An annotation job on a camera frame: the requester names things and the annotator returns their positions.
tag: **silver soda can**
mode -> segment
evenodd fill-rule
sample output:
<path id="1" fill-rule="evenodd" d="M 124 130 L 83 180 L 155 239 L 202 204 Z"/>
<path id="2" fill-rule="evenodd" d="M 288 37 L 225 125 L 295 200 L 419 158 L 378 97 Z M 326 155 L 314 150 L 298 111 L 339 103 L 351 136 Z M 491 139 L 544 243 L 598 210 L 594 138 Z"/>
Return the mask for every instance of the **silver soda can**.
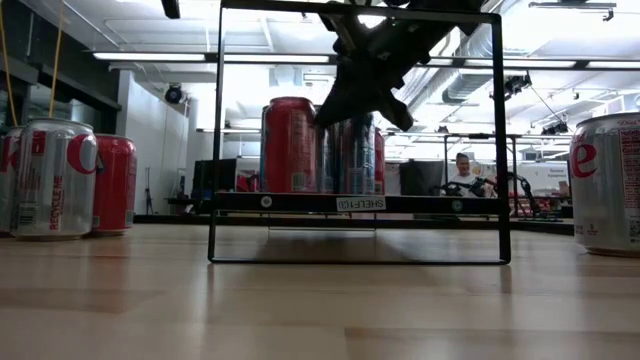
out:
<path id="1" fill-rule="evenodd" d="M 591 253 L 640 255 L 640 114 L 578 124 L 569 162 L 576 240 Z"/>
<path id="2" fill-rule="evenodd" d="M 22 126 L 12 127 L 0 140 L 0 233 L 11 228 L 11 211 L 16 182 Z"/>
<path id="3" fill-rule="evenodd" d="M 91 231 L 97 152 L 89 125 L 32 120 L 20 136 L 12 234 L 56 240 Z"/>
<path id="4" fill-rule="evenodd" d="M 318 192 L 333 194 L 335 192 L 335 131 L 316 126 L 316 175 Z"/>

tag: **computer monitor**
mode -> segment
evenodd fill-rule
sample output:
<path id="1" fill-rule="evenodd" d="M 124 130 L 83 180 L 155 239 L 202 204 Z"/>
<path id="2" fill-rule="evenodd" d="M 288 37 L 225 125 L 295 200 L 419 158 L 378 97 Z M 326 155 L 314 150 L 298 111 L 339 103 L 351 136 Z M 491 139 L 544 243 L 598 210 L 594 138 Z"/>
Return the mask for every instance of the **computer monitor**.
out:
<path id="1" fill-rule="evenodd" d="M 402 195 L 439 196 L 444 171 L 443 161 L 409 160 L 400 164 Z"/>

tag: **metal pole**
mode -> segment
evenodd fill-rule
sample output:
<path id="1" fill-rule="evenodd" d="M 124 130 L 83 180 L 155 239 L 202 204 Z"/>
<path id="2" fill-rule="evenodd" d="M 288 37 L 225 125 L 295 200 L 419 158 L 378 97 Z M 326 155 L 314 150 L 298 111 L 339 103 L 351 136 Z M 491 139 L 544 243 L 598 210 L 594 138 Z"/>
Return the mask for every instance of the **metal pole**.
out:
<path id="1" fill-rule="evenodd" d="M 447 139 L 449 135 L 444 136 L 444 183 L 449 182 L 449 155 L 447 150 Z"/>
<path id="2" fill-rule="evenodd" d="M 502 18 L 494 16 L 491 24 L 493 50 L 493 106 L 496 120 L 496 165 L 498 173 L 498 198 L 501 210 L 498 217 L 500 259 L 511 261 L 511 223 L 509 220 L 509 181 L 507 179 L 507 121 L 504 105 L 504 62 L 502 53 Z"/>
<path id="3" fill-rule="evenodd" d="M 513 208 L 516 210 L 516 212 L 514 213 L 514 217 L 518 217 L 518 168 L 517 168 L 517 162 L 518 162 L 518 157 L 516 156 L 516 136 L 511 136 L 511 142 L 513 143 L 513 151 L 511 152 L 511 155 L 513 156 Z"/>
<path id="4" fill-rule="evenodd" d="M 213 130 L 213 181 L 211 189 L 211 223 L 209 225 L 209 246 L 208 246 L 208 258 L 209 261 L 213 261 L 216 257 L 216 217 L 218 215 L 218 199 L 217 191 L 220 178 L 220 136 L 221 136 L 221 123 L 222 114 L 224 113 L 222 105 L 222 80 L 224 78 L 224 24 L 222 22 L 224 15 L 224 7 L 220 3 L 220 18 L 218 22 L 218 68 L 216 72 L 216 114 L 215 124 Z"/>

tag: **black metal frame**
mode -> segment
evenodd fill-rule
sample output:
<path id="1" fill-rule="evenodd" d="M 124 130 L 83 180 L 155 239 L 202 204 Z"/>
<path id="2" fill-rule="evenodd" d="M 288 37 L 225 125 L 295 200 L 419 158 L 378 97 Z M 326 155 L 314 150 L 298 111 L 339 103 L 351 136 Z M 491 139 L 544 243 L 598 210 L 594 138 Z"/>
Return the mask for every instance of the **black metal frame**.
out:
<path id="1" fill-rule="evenodd" d="M 431 214 L 476 214 L 498 215 L 493 222 L 498 230 L 499 256 L 491 261 L 455 259 L 444 261 L 313 261 L 300 259 L 263 260 L 256 258 L 216 257 L 216 226 L 222 225 L 217 216 L 219 210 L 249 212 L 337 212 L 336 198 L 339 195 L 304 194 L 256 194 L 256 193 L 214 193 L 209 227 L 208 259 L 213 263 L 253 263 L 253 264 L 378 264 L 378 265 L 506 265 L 511 261 L 511 239 L 509 222 L 509 198 L 507 184 L 507 133 L 504 100 L 504 64 L 502 51 L 502 19 L 498 14 L 443 12 L 426 10 L 406 10 L 400 8 L 364 7 L 343 4 L 299 3 L 288 1 L 262 0 L 222 0 L 220 4 L 218 32 L 218 64 L 215 130 L 213 136 L 213 189 L 218 188 L 221 124 L 223 114 L 222 92 L 224 78 L 224 12 L 225 9 L 281 11 L 295 13 L 322 14 L 367 14 L 397 19 L 473 23 L 491 25 L 493 93 L 495 112 L 496 164 L 498 174 L 497 199 L 443 198 L 443 197 L 393 197 L 387 196 L 388 213 L 431 213 Z"/>

